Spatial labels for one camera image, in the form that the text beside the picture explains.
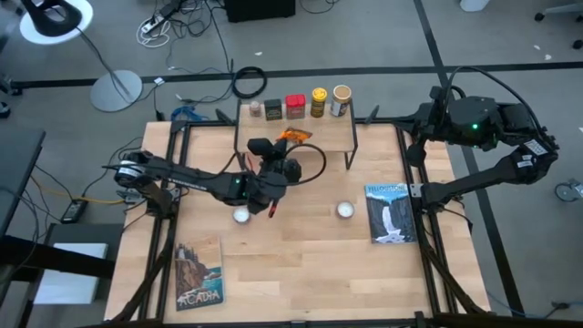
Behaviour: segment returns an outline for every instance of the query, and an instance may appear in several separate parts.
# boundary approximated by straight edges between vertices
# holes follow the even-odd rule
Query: lamp base
[[[142,79],[128,70],[114,71],[118,81],[109,74],[100,77],[91,88],[91,104],[105,112],[116,112],[133,105],[142,93]]]

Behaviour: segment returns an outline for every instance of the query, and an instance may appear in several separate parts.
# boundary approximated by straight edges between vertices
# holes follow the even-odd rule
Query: wooden table
[[[209,171],[224,166],[233,153],[233,134],[231,127],[193,128],[188,166]],[[209,194],[192,190],[185,196],[176,243],[220,235],[226,300],[176,312],[172,264],[164,322],[389,319],[411,318],[415,311],[430,316],[418,245],[373,245],[370,240],[364,185],[405,182],[394,128],[385,124],[357,126],[357,134],[360,147],[352,168],[346,170],[342,152],[328,153],[328,167],[322,176],[304,186],[288,188],[273,219],[264,211],[249,224],[239,225],[231,218],[233,208]],[[169,123],[148,123],[143,147],[164,157],[168,139]],[[176,150],[178,162],[179,143]],[[429,179],[453,179],[445,145],[428,143],[426,150]],[[302,164],[305,178],[321,166],[316,153],[299,152],[294,157]],[[253,159],[253,166],[258,167],[257,159]],[[233,162],[229,170],[238,167]],[[349,220],[338,220],[334,215],[342,200],[355,205],[356,213]],[[463,213],[458,204],[447,207]],[[131,211],[126,222],[143,211]],[[451,273],[478,305],[488,309],[466,222],[447,212],[439,213],[438,219]],[[122,309],[144,276],[153,221],[145,217],[123,234],[106,318]],[[446,309],[443,284],[434,273],[440,303]],[[158,289],[156,282],[150,316],[155,312]]]

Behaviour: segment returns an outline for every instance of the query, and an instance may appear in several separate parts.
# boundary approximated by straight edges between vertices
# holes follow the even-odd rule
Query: black box
[[[231,23],[295,15],[295,0],[225,0]]]
[[[263,106],[265,106],[265,119],[274,120],[283,118],[283,114],[281,113],[280,99],[265,100],[263,102]]]

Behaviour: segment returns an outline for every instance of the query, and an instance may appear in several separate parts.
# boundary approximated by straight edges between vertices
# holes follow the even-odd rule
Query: jar lid
[[[339,100],[348,100],[352,94],[353,92],[347,86],[340,85],[334,88],[334,96]]]
[[[323,87],[317,87],[312,91],[312,98],[316,101],[324,101],[328,97],[328,92]]]

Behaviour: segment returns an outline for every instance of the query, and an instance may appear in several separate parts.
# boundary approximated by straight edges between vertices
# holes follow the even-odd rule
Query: black desk
[[[45,131],[20,128],[7,124],[0,126],[0,186],[23,193],[40,154]],[[19,199],[0,191],[0,238],[6,234]]]
[[[0,186],[3,189],[18,196],[23,193],[44,137],[45,131],[41,129],[0,125]],[[111,278],[114,261],[63,251],[46,244],[35,245],[33,241],[6,235],[20,201],[15,195],[0,190],[0,306],[10,282],[38,282],[44,269]]]

